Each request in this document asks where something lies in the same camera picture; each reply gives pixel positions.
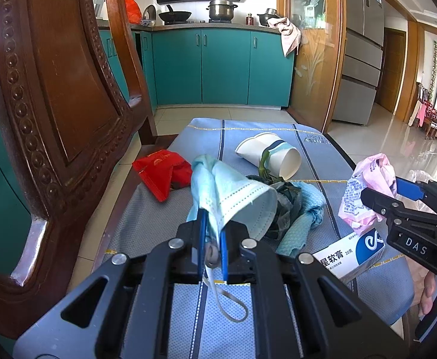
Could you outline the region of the person's right hand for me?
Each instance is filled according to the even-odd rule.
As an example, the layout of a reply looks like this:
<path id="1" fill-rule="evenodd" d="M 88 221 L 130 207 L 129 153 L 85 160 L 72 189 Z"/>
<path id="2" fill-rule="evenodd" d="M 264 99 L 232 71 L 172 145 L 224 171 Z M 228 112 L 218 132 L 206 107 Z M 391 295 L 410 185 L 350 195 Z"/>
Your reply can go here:
<path id="1" fill-rule="evenodd" d="M 419 318 L 427 315 L 433 307 L 433 295 L 437 291 L 436 275 L 429 271 L 424 278 L 424 290 L 419 302 Z"/>

